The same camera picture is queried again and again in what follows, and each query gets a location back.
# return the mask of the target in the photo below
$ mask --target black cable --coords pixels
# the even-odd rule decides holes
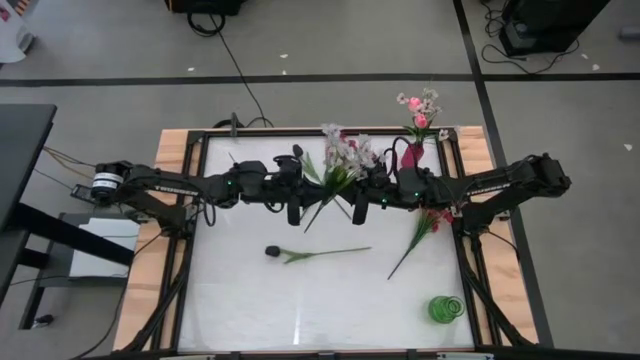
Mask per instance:
[[[156,241],[156,239],[160,238],[160,235],[162,235],[162,231],[160,231],[160,233],[158,233],[158,235],[156,235],[153,239],[149,240],[148,243],[144,244],[143,247],[141,247],[140,249],[138,249],[138,251],[136,251],[133,254],[133,258],[135,260],[136,255],[138,255],[142,250],[144,250],[147,246],[151,245],[154,241]],[[107,329],[107,332],[104,334],[104,336],[102,336],[102,338],[92,347],[90,347],[89,349],[85,350],[84,352],[82,352],[81,354],[78,354],[74,357],[72,357],[70,360],[76,360],[76,359],[81,359],[83,356],[91,353],[92,351],[94,351],[95,349],[98,348],[98,346],[102,345],[102,343],[107,339],[107,337],[109,337],[109,334],[111,333],[111,330],[113,329],[113,326],[115,325],[116,321],[118,320],[118,314],[120,313],[118,311],[118,309],[120,308],[120,305],[122,305],[122,301],[124,300],[124,294],[127,292],[127,286],[125,285],[122,289],[122,293],[120,294],[120,300],[118,300],[118,305],[116,306],[115,312],[113,314],[113,320],[111,320],[111,325],[109,325],[109,328]]]
[[[105,332],[104,336],[102,336],[102,338],[95,345],[93,345],[89,349],[83,351],[82,353],[72,357],[70,360],[81,359],[83,356],[93,352],[95,349],[98,348],[98,346],[102,345],[102,343],[107,339],[107,337],[109,337],[109,334],[111,333],[111,330],[113,329],[113,326],[116,324],[116,321],[118,320],[118,314],[120,313],[118,311],[118,309],[120,309],[120,305],[122,305],[122,300],[124,300],[124,294],[126,292],[127,292],[127,287],[123,286],[122,287],[122,293],[120,294],[120,300],[118,300],[118,305],[116,305],[116,309],[114,310],[113,319],[111,320],[111,325],[109,325],[109,328]]]
[[[491,232],[491,231],[487,231],[487,234],[491,234],[491,235],[495,236],[497,239],[502,240],[505,243],[509,244],[509,246],[511,246],[513,248],[513,251],[516,252],[516,258],[518,258],[518,261],[520,261],[520,252],[518,251],[518,248],[515,245],[513,245],[513,243],[511,241],[509,241],[509,240],[503,238],[502,236],[500,236],[500,235],[498,235],[498,234],[496,234],[494,232]]]
[[[49,153],[54,153],[55,155],[59,156],[63,161],[75,164],[75,165],[84,165],[84,166],[89,166],[89,167],[96,167],[94,164],[89,164],[87,162],[78,160],[70,155],[67,155],[65,153],[63,153],[60,150],[56,150],[54,148],[50,148],[48,146],[44,146],[43,147],[45,151],[49,152]]]
[[[512,57],[509,57],[509,55],[505,54],[504,52],[502,52],[500,49],[498,49],[496,46],[494,46],[494,45],[492,45],[492,44],[487,44],[487,45],[485,45],[485,46],[482,48],[482,51],[480,52],[480,56],[482,57],[482,60],[484,60],[484,61],[486,61],[486,62],[488,62],[488,63],[490,63],[490,64],[513,64],[513,65],[517,66],[520,70],[522,70],[522,71],[523,71],[525,74],[527,74],[527,75],[537,75],[537,74],[543,73],[543,72],[545,72],[545,71],[547,71],[547,70],[551,69],[551,68],[553,67],[553,65],[555,65],[555,64],[556,64],[556,62],[558,61],[558,59],[559,59],[560,57],[565,56],[565,55],[572,54],[572,53],[574,53],[576,50],[578,50],[578,48],[580,48],[580,41],[578,41],[578,39],[576,39],[576,41],[575,41],[575,42],[576,42],[576,44],[577,44],[577,45],[576,45],[576,47],[575,47],[575,49],[573,49],[573,50],[569,50],[569,51],[565,51],[565,52],[562,52],[562,53],[560,53],[560,54],[556,55],[556,56],[553,58],[553,60],[551,60],[551,62],[549,63],[549,65],[548,65],[547,67],[545,67],[545,68],[543,68],[543,69],[540,69],[540,70],[537,70],[537,71],[533,71],[533,72],[531,72],[531,71],[529,71],[529,70],[525,69],[524,67],[522,67],[522,66],[521,66],[520,64],[518,64],[517,62],[512,61],[512,60],[520,60],[520,61],[522,61],[523,59],[518,59],[518,58],[512,58]],[[498,53],[500,53],[502,56],[504,56],[504,57],[505,57],[505,58],[507,58],[507,59],[511,59],[511,60],[489,60],[489,59],[487,59],[487,57],[486,57],[486,56],[485,56],[485,54],[484,54],[487,48],[495,49],[495,50],[496,50]]]
[[[45,277],[41,277],[41,278],[33,278],[33,279],[27,279],[27,280],[22,280],[22,281],[16,281],[14,283],[9,284],[9,286],[20,285],[20,284],[28,283],[28,282],[31,282],[31,281],[57,279],[57,278],[74,279],[74,278],[71,278],[71,277],[69,277],[67,275],[45,276]]]
[[[213,18],[213,15],[211,13],[209,13],[209,18],[211,19],[211,22],[213,23],[213,25],[216,27],[216,30],[214,30],[214,32],[203,33],[201,31],[201,29],[203,29],[202,26],[200,26],[200,25],[192,25],[191,20],[189,20],[189,25],[191,26],[191,29],[199,36],[211,37],[211,36],[214,36],[216,34],[220,36],[220,40],[222,40],[222,44],[224,45],[225,49],[227,49],[227,53],[229,53],[229,57],[231,58],[231,61],[233,62],[233,65],[236,67],[236,70],[238,70],[238,74],[240,75],[240,79],[242,80],[242,83],[244,84],[244,87],[247,88],[247,91],[249,92],[249,95],[251,95],[251,98],[256,103],[256,106],[258,107],[258,111],[260,112],[260,116],[258,116],[255,119],[251,120],[249,122],[249,124],[247,124],[246,127],[250,127],[251,125],[253,125],[253,123],[255,123],[256,121],[259,121],[259,120],[262,120],[262,123],[264,124],[264,127],[267,127],[267,124],[269,126],[271,126],[271,127],[275,127],[275,126],[273,126],[273,123],[271,122],[271,120],[267,119],[264,116],[264,111],[262,110],[262,106],[260,105],[260,102],[258,101],[256,96],[253,94],[253,91],[251,91],[251,88],[249,87],[249,84],[247,83],[247,79],[245,79],[244,74],[242,73],[242,70],[240,69],[240,65],[238,65],[238,62],[236,61],[235,56],[233,56],[233,53],[231,52],[231,49],[229,48],[229,45],[227,45],[227,41],[225,40],[224,35],[222,35],[222,28],[224,27],[225,17],[223,15],[221,15],[222,23],[220,24],[220,27],[218,27],[218,23],[216,23],[216,20]]]
[[[504,12],[504,9],[507,8],[507,4],[509,4],[509,1],[505,1],[504,4],[502,4],[502,9],[500,10],[492,10],[489,5],[481,0],[480,4],[482,6],[484,6],[487,9],[487,12],[484,14],[484,18],[485,20],[487,20],[487,24],[484,27],[484,32],[487,33],[487,35],[489,37],[496,37],[498,36],[498,34],[500,34],[500,31],[502,31],[502,28],[504,27],[504,22],[502,22],[502,18],[500,17],[500,14],[502,14]],[[497,23],[500,26],[496,29],[491,29],[491,24],[493,23]]]
[[[62,185],[62,186],[64,186],[64,187],[66,187],[67,189],[69,189],[69,190],[73,191],[73,188],[72,188],[71,186],[69,186],[69,185],[67,185],[67,184],[63,183],[62,181],[60,181],[60,180],[58,180],[58,179],[54,178],[53,176],[48,175],[48,174],[45,174],[44,172],[42,172],[42,171],[40,171],[40,170],[38,170],[38,169],[36,169],[36,168],[34,168],[34,169],[33,169],[33,171],[35,171],[36,173],[38,173],[38,174],[40,174],[40,175],[42,175],[42,176],[46,177],[47,179],[49,179],[49,180],[51,180],[51,181],[54,181],[54,182],[58,183],[59,185]]]
[[[156,235],[153,239],[149,240],[149,242],[148,242],[148,243],[146,243],[146,244],[144,244],[140,249],[138,249],[138,251],[136,251],[136,252],[133,254],[133,257],[135,258],[135,257],[136,257],[136,255],[138,255],[140,252],[142,252],[142,250],[146,249],[146,247],[147,247],[147,246],[149,246],[149,245],[153,244],[153,242],[154,242],[154,241],[156,241],[157,239],[159,239],[159,238],[160,238],[160,235],[162,235],[162,231],[160,231],[160,233],[159,233],[158,235]]]

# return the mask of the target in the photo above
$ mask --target green cup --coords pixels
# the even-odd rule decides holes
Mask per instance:
[[[436,296],[424,303],[423,310],[433,321],[450,324],[455,318],[464,314],[464,304],[456,296]]]

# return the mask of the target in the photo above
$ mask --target pink flower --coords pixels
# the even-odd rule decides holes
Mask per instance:
[[[422,105],[422,100],[419,98],[413,97],[409,99],[409,111],[416,112]]]
[[[416,116],[413,117],[413,122],[416,124],[416,127],[420,128],[420,129],[424,129],[427,127],[427,117],[424,116],[423,114],[418,114]]]

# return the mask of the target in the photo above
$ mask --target speaker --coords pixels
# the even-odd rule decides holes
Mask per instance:
[[[234,16],[240,12],[240,6],[246,0],[164,0],[167,9],[174,13],[185,13],[195,3],[211,3],[217,9],[215,14]]]
[[[511,0],[500,42],[509,56],[564,52],[609,0]]]

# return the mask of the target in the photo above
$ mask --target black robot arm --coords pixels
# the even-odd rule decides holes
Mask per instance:
[[[182,194],[200,199],[218,208],[230,208],[239,200],[263,203],[270,209],[287,207],[290,225],[300,224],[300,210],[326,200],[328,189],[303,176],[299,160],[302,151],[294,146],[294,156],[274,158],[279,170],[267,171],[260,161],[234,163],[224,174],[208,177],[183,175],[126,161],[99,164],[92,188],[93,197],[102,204],[123,203],[154,217],[174,233],[186,228],[188,214],[179,205],[167,205],[147,190]],[[529,156],[509,166],[451,178],[434,176],[427,168],[403,168],[391,181],[384,164],[368,172],[367,178],[354,181],[338,195],[354,206],[353,223],[366,220],[370,203],[413,210],[418,207],[451,209],[462,216],[463,230],[481,232],[495,215],[514,209],[532,197],[557,197],[570,186],[557,160],[547,154]],[[468,201],[469,196],[500,190],[482,203]]]

